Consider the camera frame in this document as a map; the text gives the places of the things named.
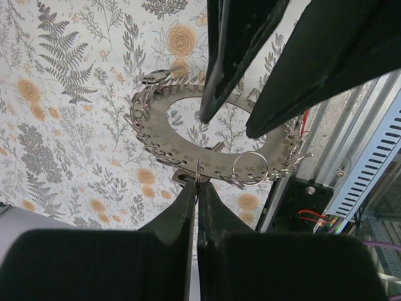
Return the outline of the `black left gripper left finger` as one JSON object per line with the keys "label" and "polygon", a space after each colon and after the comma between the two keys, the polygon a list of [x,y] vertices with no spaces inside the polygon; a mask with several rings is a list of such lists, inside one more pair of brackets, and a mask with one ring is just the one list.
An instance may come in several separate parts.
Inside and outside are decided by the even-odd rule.
{"label": "black left gripper left finger", "polygon": [[39,229],[1,265],[2,300],[187,300],[196,186],[136,231]]}

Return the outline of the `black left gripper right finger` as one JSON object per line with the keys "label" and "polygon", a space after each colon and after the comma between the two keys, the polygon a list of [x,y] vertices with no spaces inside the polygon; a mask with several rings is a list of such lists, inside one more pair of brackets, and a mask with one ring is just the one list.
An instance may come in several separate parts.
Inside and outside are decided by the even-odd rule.
{"label": "black left gripper right finger", "polygon": [[367,247],[348,235],[259,233],[199,186],[202,300],[386,300]]}

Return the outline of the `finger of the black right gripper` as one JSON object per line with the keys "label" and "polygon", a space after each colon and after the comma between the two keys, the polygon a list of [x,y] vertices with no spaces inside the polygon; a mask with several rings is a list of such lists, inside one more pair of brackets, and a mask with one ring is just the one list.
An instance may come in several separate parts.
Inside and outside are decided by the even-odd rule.
{"label": "finger of the black right gripper", "polygon": [[200,105],[208,123],[280,24],[288,1],[208,1],[209,59]]}
{"label": "finger of the black right gripper", "polygon": [[246,124],[249,138],[400,69],[400,1],[311,1]]}

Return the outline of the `large metal keyring disc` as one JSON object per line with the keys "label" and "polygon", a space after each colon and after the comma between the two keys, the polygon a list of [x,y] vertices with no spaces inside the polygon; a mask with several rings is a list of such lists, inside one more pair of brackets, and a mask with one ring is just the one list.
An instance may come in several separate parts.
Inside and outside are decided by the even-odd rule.
{"label": "large metal keyring disc", "polygon": [[133,95],[125,120],[157,162],[244,188],[286,177],[305,158],[302,117],[250,139],[245,119],[254,107],[251,100],[233,93],[203,124],[202,92],[197,79],[169,76]]}

